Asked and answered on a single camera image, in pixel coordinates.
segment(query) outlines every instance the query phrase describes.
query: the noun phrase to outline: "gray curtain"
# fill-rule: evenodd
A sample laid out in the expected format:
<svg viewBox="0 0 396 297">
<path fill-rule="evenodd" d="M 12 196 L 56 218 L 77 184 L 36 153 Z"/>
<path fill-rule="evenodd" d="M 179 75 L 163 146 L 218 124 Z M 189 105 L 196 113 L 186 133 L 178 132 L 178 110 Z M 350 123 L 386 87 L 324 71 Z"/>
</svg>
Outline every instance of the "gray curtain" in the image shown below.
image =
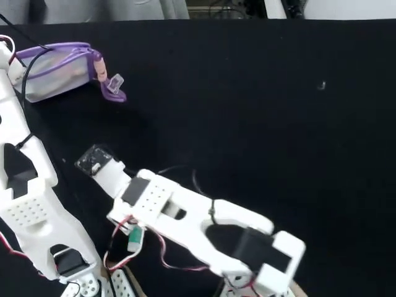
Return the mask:
<svg viewBox="0 0 396 297">
<path fill-rule="evenodd" d="M 0 0 L 0 11 L 15 24 L 189 18 L 186 0 Z"/>
</svg>

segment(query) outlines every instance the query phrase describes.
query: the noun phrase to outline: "black cloth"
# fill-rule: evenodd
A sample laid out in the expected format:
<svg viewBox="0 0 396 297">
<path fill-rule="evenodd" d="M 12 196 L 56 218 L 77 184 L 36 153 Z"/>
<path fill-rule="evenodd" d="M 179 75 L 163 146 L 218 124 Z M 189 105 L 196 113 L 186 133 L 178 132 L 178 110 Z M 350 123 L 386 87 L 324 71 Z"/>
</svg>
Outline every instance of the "black cloth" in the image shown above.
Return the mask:
<svg viewBox="0 0 396 297">
<path fill-rule="evenodd" d="M 23 27 L 42 43 L 90 42 L 109 74 L 125 78 L 128 96 L 111 103 L 88 84 L 27 104 L 29 125 L 54 159 L 59 198 L 101 256 L 111 201 L 73 165 L 93 144 L 106 144 L 133 170 L 190 165 L 211 196 L 301 238 L 307 251 L 296 280 L 309 295 L 379 296 L 393 281 L 395 28 L 393 20 Z M 10 28 L 2 33 L 20 50 L 31 46 Z M 168 176 L 192 187 L 187 170 Z M 214 241 L 232 249 L 232 234 Z M 0 251 L 4 296 L 60 294 L 62 286 L 37 276 L 25 259 Z M 171 243 L 166 258 L 195 264 Z M 211 296 L 219 281 L 210 272 L 163 268 L 150 234 L 130 266 L 149 296 Z"/>
</svg>

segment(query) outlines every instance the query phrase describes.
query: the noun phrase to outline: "white plastic part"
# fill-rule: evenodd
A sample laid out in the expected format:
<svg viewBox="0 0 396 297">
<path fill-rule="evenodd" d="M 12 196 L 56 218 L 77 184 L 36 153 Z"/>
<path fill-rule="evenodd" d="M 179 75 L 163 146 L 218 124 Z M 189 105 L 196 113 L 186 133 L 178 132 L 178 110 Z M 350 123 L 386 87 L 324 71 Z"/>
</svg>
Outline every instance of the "white plastic part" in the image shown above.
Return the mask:
<svg viewBox="0 0 396 297">
<path fill-rule="evenodd" d="M 242 287 L 245 284 L 249 283 L 250 281 L 250 276 L 239 276 L 238 279 L 235 279 L 236 277 L 229 277 L 230 281 L 232 282 L 232 284 L 235 287 Z M 273 294 L 273 293 L 268 293 L 268 292 L 263 292 L 260 291 L 260 289 L 256 286 L 254 286 L 255 291 L 262 297 L 298 297 L 296 296 L 291 288 L 287 288 L 287 290 L 285 290 L 282 293 L 278 293 L 278 294 Z M 225 284 L 223 287 L 222 292 L 220 293 L 219 297 L 243 297 L 243 296 L 251 296 L 251 297 L 257 297 L 257 295 L 255 295 L 255 293 L 251 290 L 251 288 L 243 288 L 240 290 L 235 290 L 232 289 L 232 287 L 230 287 L 228 284 Z"/>
<path fill-rule="evenodd" d="M 135 205 L 124 202 L 121 199 L 124 192 L 120 192 L 115 197 L 113 209 L 108 215 L 110 219 L 120 222 L 127 215 L 133 215 L 139 221 L 139 225 L 184 246 L 219 276 L 252 274 L 240 260 L 216 250 L 206 237 L 207 227 L 213 224 L 209 215 L 211 199 L 149 170 L 140 170 L 137 177 L 150 182 Z M 177 208 L 184 210 L 186 214 L 177 220 L 163 212 L 165 205 L 167 209 L 170 207 L 173 213 Z M 215 201 L 215 219 L 221 225 L 251 227 L 265 235 L 271 235 L 273 232 L 273 224 L 268 218 L 225 200 Z M 291 260 L 285 272 L 264 264 L 256 278 L 255 286 L 265 293 L 282 293 L 287 290 L 294 277 L 305 245 L 300 239 L 284 231 L 277 233 L 273 238 L 273 248 L 289 256 Z"/>
<path fill-rule="evenodd" d="M 149 170 L 140 170 L 137 176 L 150 181 L 132 208 L 132 215 L 139 223 L 189 249 L 219 276 L 224 273 L 250 273 L 244 263 L 216 250 L 206 237 L 207 227 L 213 224 L 209 215 L 211 199 L 181 187 L 167 178 L 155 175 Z M 185 217 L 176 220 L 162 213 L 166 203 L 174 204 L 184 210 Z M 268 235 L 273 232 L 273 224 L 270 220 L 228 201 L 216 200 L 215 210 L 218 224 L 238 225 L 242 228 L 250 226 Z"/>
<path fill-rule="evenodd" d="M 81 287 L 80 294 L 83 297 L 94 297 L 99 292 L 98 280 L 92 273 L 80 277 L 78 283 Z"/>
<path fill-rule="evenodd" d="M 12 189 L 0 192 L 0 217 L 15 233 L 21 250 L 46 278 L 66 283 L 88 272 L 100 274 L 101 260 L 86 230 L 63 208 L 44 179 L 30 180 L 28 194 L 18 199 L 12 196 Z M 60 276 L 50 253 L 57 244 L 79 251 L 89 267 L 70 277 Z"/>
<path fill-rule="evenodd" d="M 269 293 L 285 291 L 292 281 L 297 267 L 305 251 L 305 244 L 293 235 L 280 231 L 273 236 L 272 246 L 290 257 L 285 272 L 281 272 L 268 264 L 264 264 L 256 278 L 259 290 L 268 290 Z"/>
<path fill-rule="evenodd" d="M 7 186 L 4 171 L 4 144 L 17 145 L 29 134 L 25 116 L 5 70 L 0 69 L 0 191 Z M 33 136 L 20 151 L 33 163 L 38 175 L 49 187 L 57 185 L 58 179 L 43 143 Z"/>
<path fill-rule="evenodd" d="M 116 297 L 137 297 L 129 283 L 128 277 L 122 269 L 114 271 L 111 279 L 113 280 Z M 113 297 L 110 282 L 108 282 L 106 286 L 106 297 Z"/>
<path fill-rule="evenodd" d="M 25 68 L 16 58 L 13 60 L 11 65 L 9 65 L 8 61 L 10 60 L 11 55 L 12 53 L 6 43 L 0 42 L 0 69 L 7 71 L 11 84 L 16 84 L 18 81 L 22 80 L 22 77 L 25 74 Z"/>
<path fill-rule="evenodd" d="M 120 191 L 125 191 L 131 182 L 131 177 L 123 170 L 125 165 L 123 162 L 116 162 L 111 159 L 98 173 L 93 176 L 102 189 L 111 197 L 116 197 Z"/>
<path fill-rule="evenodd" d="M 100 275 L 101 260 L 80 221 L 64 209 L 52 187 L 58 179 L 39 139 L 30 138 L 20 151 L 33 163 L 37 178 L 27 184 L 27 194 L 14 199 L 7 189 L 4 144 L 17 145 L 29 134 L 24 114 L 5 70 L 0 69 L 0 217 L 15 233 L 21 250 L 46 278 L 61 283 L 86 273 Z M 68 277 L 58 274 L 51 247 L 64 244 L 81 253 L 89 266 Z"/>
<path fill-rule="evenodd" d="M 80 297 L 87 296 L 96 291 L 95 295 L 98 293 L 100 289 L 100 297 L 112 297 L 113 294 L 111 290 L 109 291 L 109 281 L 104 277 L 98 277 L 95 279 L 86 279 L 85 278 L 75 280 L 73 283 L 69 283 L 66 289 L 63 291 L 61 297 Z"/>
</svg>

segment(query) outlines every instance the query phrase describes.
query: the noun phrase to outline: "wire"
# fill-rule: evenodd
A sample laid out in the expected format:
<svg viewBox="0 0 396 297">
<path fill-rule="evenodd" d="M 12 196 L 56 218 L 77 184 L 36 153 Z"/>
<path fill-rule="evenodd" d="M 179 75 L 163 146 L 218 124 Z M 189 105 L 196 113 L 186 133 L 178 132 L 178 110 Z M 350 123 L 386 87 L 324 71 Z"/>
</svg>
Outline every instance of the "wire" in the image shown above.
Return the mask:
<svg viewBox="0 0 396 297">
<path fill-rule="evenodd" d="M 117 264 L 114 264 L 111 267 L 107 266 L 107 258 L 109 256 L 110 249 L 111 249 L 111 247 L 113 245 L 114 237 L 116 236 L 116 234 L 117 234 L 118 230 L 120 229 L 120 227 L 122 227 L 126 222 L 130 221 L 132 218 L 133 218 L 132 215 L 128 215 L 126 218 L 124 218 L 121 222 L 118 223 L 118 225 L 114 229 L 113 233 L 111 234 L 111 240 L 110 240 L 109 248 L 107 249 L 107 251 L 105 252 L 105 255 L 103 256 L 103 265 L 105 266 L 106 269 L 108 269 L 111 272 L 121 268 L 122 266 L 125 266 L 132 258 L 135 258 L 137 255 L 139 255 L 139 253 L 142 250 L 143 240 L 144 240 L 144 230 L 142 232 L 142 236 L 143 236 L 142 244 L 140 245 L 139 249 L 135 253 L 125 257 L 123 260 L 119 261 Z"/>
<path fill-rule="evenodd" d="M 44 48 L 47 49 L 48 47 L 46 47 L 45 45 L 41 45 L 39 44 L 39 42 L 35 41 L 32 37 L 30 37 L 29 35 L 27 35 L 25 32 L 21 31 L 21 29 L 19 29 L 17 26 L 15 26 L 12 22 L 10 22 L 6 17 L 4 17 L 2 14 L 0 14 L 0 19 L 3 20 L 4 23 L 6 23 L 8 26 L 10 26 L 12 29 L 14 29 L 14 31 L 18 32 L 19 35 L 23 36 L 25 39 L 27 39 L 28 41 L 34 43 L 35 45 L 39 46 L 40 48 Z"/>
<path fill-rule="evenodd" d="M 32 70 L 32 67 L 34 63 L 37 61 L 39 57 L 42 55 L 48 53 L 49 51 L 54 50 L 53 48 L 46 48 L 43 51 L 39 52 L 29 63 L 29 66 L 27 66 L 24 77 L 22 78 L 22 85 L 21 85 L 21 91 L 20 91 L 20 96 L 21 96 L 21 105 L 22 105 L 22 110 L 25 112 L 25 99 L 26 99 L 26 84 L 27 84 L 27 79 L 29 76 L 30 70 Z"/>
<path fill-rule="evenodd" d="M 199 194 L 203 195 L 203 196 L 209 197 L 209 195 L 207 195 L 199 186 L 199 183 L 198 183 L 198 180 L 197 180 L 197 170 L 195 170 L 195 169 L 192 170 L 191 179 L 192 179 L 192 183 L 193 183 L 194 188 L 196 189 L 196 191 Z M 208 214 L 210 215 L 210 219 L 212 220 L 212 223 L 214 225 L 218 225 L 218 223 L 217 223 L 217 221 L 215 219 L 215 213 L 216 213 L 215 199 L 212 199 L 212 203 L 211 203 L 211 206 L 209 208 Z"/>
<path fill-rule="evenodd" d="M 20 251 L 16 251 L 15 249 L 12 248 L 12 246 L 9 244 L 7 238 L 4 236 L 2 232 L 0 232 L 0 240 L 2 241 L 3 245 L 7 248 L 10 254 L 15 255 L 15 256 L 20 256 L 24 258 L 28 258 L 24 253 Z"/>
<path fill-rule="evenodd" d="M 253 291 L 253 293 L 255 294 L 256 297 L 261 297 L 261 295 L 258 294 L 258 292 L 256 291 L 256 289 L 253 287 L 253 285 L 250 286 L 250 289 Z"/>
<path fill-rule="evenodd" d="M 208 10 L 208 17 L 211 19 L 212 18 L 212 7 L 218 3 L 220 3 L 222 0 L 214 0 L 210 5 L 209 5 L 209 10 Z"/>
<path fill-rule="evenodd" d="M 243 286 L 234 286 L 234 285 L 231 283 L 231 280 L 226 276 L 225 273 L 223 273 L 223 278 L 224 278 L 224 280 L 227 282 L 227 285 L 229 285 L 230 287 L 232 287 L 232 289 L 234 289 L 234 290 L 241 290 L 241 289 L 245 289 L 245 288 L 247 288 L 247 287 L 253 286 L 254 281 L 256 280 L 256 275 L 253 273 L 252 276 L 250 277 L 250 280 L 249 280 L 247 283 L 245 283 Z"/>
<path fill-rule="evenodd" d="M 116 297 L 117 296 L 116 289 L 114 288 L 114 283 L 113 283 L 113 279 L 111 278 L 110 271 L 108 269 L 106 269 L 106 273 L 107 273 L 107 277 L 109 278 L 111 292 L 113 293 L 113 297 Z"/>
<path fill-rule="evenodd" d="M 164 173 L 167 173 L 168 171 L 171 171 L 174 169 L 185 168 L 185 167 L 187 167 L 187 165 L 175 165 L 175 166 L 171 166 L 171 167 L 162 169 L 162 170 L 158 171 L 157 174 L 164 174 Z"/>
<path fill-rule="evenodd" d="M 160 235 L 158 232 L 156 232 L 153 229 L 150 229 L 159 239 L 160 244 L 161 244 L 161 263 L 162 265 L 167 268 L 167 269 L 178 269 L 178 270 L 183 270 L 183 271 L 203 271 L 203 270 L 207 270 L 209 269 L 208 266 L 206 265 L 202 265 L 202 266 L 195 266 L 195 267 L 185 267 L 185 268 L 181 268 L 181 267 L 176 267 L 176 266 L 172 266 L 169 265 L 168 263 L 166 263 L 165 261 L 165 253 L 166 253 L 166 242 L 165 239 L 162 237 L 162 235 Z"/>
<path fill-rule="evenodd" d="M 77 297 L 77 296 L 79 295 L 80 291 L 81 291 L 81 286 L 80 286 L 80 284 L 79 284 L 79 283 L 76 283 L 76 282 L 67 282 L 67 283 L 73 283 L 73 284 L 79 286 L 79 290 L 78 290 L 77 293 L 73 296 L 73 297 Z"/>
<path fill-rule="evenodd" d="M 10 36 L 7 35 L 0 35 L 0 40 L 8 40 L 11 43 L 12 46 L 11 57 L 10 60 L 8 61 L 8 64 L 11 64 L 15 58 L 15 42 Z"/>
</svg>

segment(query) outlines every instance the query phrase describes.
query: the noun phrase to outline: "black cable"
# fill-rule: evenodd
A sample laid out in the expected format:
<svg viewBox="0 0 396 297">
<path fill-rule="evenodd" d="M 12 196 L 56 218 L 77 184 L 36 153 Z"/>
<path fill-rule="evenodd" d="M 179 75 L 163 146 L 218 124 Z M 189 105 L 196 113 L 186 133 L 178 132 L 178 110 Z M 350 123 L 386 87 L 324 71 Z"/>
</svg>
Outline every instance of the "black cable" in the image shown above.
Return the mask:
<svg viewBox="0 0 396 297">
<path fill-rule="evenodd" d="M 248 281 L 247 283 L 245 283 L 243 286 L 234 286 L 234 285 L 231 283 L 231 280 L 227 277 L 227 275 L 226 275 L 225 273 L 223 273 L 222 276 L 223 276 L 223 278 L 225 279 L 225 281 L 227 282 L 227 285 L 229 285 L 230 287 L 232 287 L 232 289 L 234 289 L 234 290 L 242 290 L 242 289 L 245 289 L 245 288 L 247 288 L 247 287 L 249 287 L 249 286 L 252 286 L 253 283 L 254 283 L 254 280 L 256 279 L 256 275 L 253 273 L 252 276 L 251 276 L 251 278 L 249 279 L 249 281 Z"/>
<path fill-rule="evenodd" d="M 26 84 L 27 84 L 27 79 L 29 77 L 29 72 L 32 70 L 32 67 L 34 63 L 37 61 L 39 57 L 42 55 L 48 53 L 49 51 L 52 51 L 53 48 L 46 48 L 40 53 L 38 53 L 29 63 L 29 66 L 27 66 L 24 77 L 22 78 L 22 85 L 21 85 L 21 90 L 20 90 L 20 97 L 21 97 L 21 105 L 22 105 L 22 110 L 25 112 L 25 100 L 26 100 Z"/>
<path fill-rule="evenodd" d="M 109 278 L 110 287 L 111 287 L 111 291 L 113 292 L 113 296 L 116 297 L 117 296 L 116 289 L 114 288 L 114 283 L 113 283 L 113 279 L 111 278 L 110 271 L 106 269 L 106 273 L 107 273 L 107 277 Z"/>
<path fill-rule="evenodd" d="M 15 26 L 12 22 L 10 22 L 6 17 L 4 17 L 2 14 L 0 14 L 0 19 L 3 20 L 4 23 L 6 23 L 8 26 L 10 26 L 14 31 L 18 32 L 21 36 L 25 37 L 28 41 L 34 43 L 35 45 L 39 46 L 40 48 L 47 49 L 45 45 L 39 44 L 39 42 L 35 41 L 32 37 L 27 35 L 25 32 L 21 31 L 17 26 Z"/>
<path fill-rule="evenodd" d="M 197 180 L 197 170 L 193 169 L 192 170 L 192 183 L 196 189 L 196 191 L 206 197 L 209 197 L 209 195 L 207 195 L 199 186 L 198 180 Z M 216 219 L 215 219 L 215 213 L 216 213 L 216 209 L 215 209 L 215 199 L 212 199 L 212 204 L 209 208 L 208 214 L 210 215 L 210 219 L 212 220 L 212 223 L 214 225 L 218 225 Z"/>
<path fill-rule="evenodd" d="M 30 133 L 23 141 L 19 142 L 16 146 L 15 149 L 16 150 L 20 150 L 25 144 L 26 142 L 29 141 L 29 139 L 31 139 L 34 136 L 33 133 Z"/>
<path fill-rule="evenodd" d="M 252 291 L 256 297 L 260 297 L 260 295 L 258 294 L 258 292 L 256 291 L 256 289 L 253 286 L 251 286 L 250 289 L 252 289 Z"/>
<path fill-rule="evenodd" d="M 77 296 L 79 295 L 80 291 L 81 291 L 81 286 L 80 286 L 80 284 L 79 284 L 79 283 L 76 283 L 76 282 L 67 282 L 67 283 L 73 283 L 73 284 L 79 286 L 79 290 L 78 290 L 77 293 L 73 296 L 73 297 L 77 297 Z"/>
</svg>

